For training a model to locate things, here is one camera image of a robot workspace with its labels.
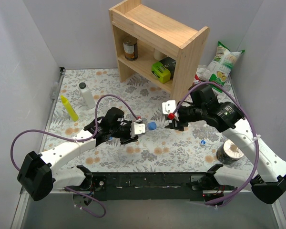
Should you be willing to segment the blue bottle cap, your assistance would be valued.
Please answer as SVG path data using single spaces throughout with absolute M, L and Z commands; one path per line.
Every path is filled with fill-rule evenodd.
M 155 130 L 155 129 L 157 128 L 157 124 L 156 124 L 155 122 L 149 122 L 149 123 L 147 124 L 147 128 L 148 128 L 149 130 Z

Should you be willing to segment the clear plastic bottle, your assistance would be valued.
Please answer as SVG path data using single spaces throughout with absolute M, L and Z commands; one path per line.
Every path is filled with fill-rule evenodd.
M 112 100 L 107 98 L 102 100 L 102 109 L 105 113 L 113 107 L 115 107 L 115 104 L 112 102 Z

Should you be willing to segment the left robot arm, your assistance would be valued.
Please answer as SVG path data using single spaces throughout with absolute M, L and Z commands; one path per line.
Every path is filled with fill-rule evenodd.
M 84 166 L 76 166 L 67 172 L 60 168 L 80 154 L 107 142 L 110 137 L 120 140 L 122 145 L 135 142 L 145 133 L 141 118 L 125 120 L 124 112 L 116 107 L 105 116 L 95 118 L 70 141 L 44 152 L 29 152 L 20 167 L 17 180 L 33 200 L 45 198 L 54 188 L 78 187 L 82 191 L 92 185 L 92 173 Z

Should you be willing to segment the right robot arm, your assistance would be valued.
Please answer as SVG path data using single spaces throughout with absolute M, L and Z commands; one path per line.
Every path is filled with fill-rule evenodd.
M 282 160 L 261 139 L 242 107 L 232 99 L 220 103 L 212 86 L 204 82 L 191 86 L 187 96 L 192 101 L 183 106 L 168 100 L 162 103 L 162 113 L 169 121 L 168 129 L 183 131 L 192 122 L 206 121 L 219 133 L 232 141 L 253 164 L 250 173 L 216 164 L 197 183 L 206 189 L 232 186 L 234 190 L 220 198 L 209 200 L 207 206 L 223 207 L 241 190 L 251 192 L 262 202 L 273 204 L 286 191 L 286 161 Z

